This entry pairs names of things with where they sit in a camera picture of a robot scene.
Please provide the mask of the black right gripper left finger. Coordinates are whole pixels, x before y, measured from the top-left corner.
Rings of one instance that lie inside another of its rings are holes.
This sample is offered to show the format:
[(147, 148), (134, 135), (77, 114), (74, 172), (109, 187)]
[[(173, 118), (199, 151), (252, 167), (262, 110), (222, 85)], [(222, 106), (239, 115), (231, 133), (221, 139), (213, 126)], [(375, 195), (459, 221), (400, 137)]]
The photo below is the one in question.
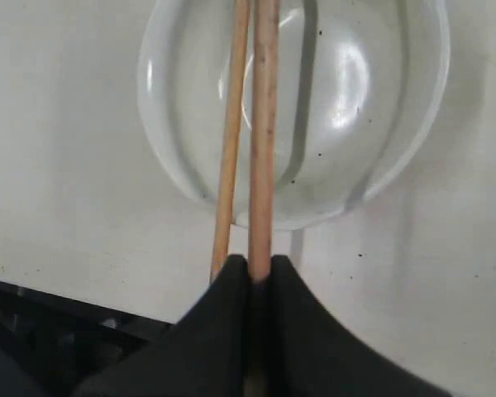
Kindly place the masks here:
[(207, 292), (164, 336), (89, 377), (76, 396), (241, 396), (250, 278), (227, 258)]

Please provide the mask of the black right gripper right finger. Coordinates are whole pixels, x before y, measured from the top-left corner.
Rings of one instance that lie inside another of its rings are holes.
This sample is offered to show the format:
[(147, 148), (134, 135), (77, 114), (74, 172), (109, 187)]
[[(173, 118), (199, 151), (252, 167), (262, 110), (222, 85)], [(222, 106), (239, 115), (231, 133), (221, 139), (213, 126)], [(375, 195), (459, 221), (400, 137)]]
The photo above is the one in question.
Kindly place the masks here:
[(287, 256), (269, 275), (267, 357), (273, 396), (447, 396), (342, 326)]

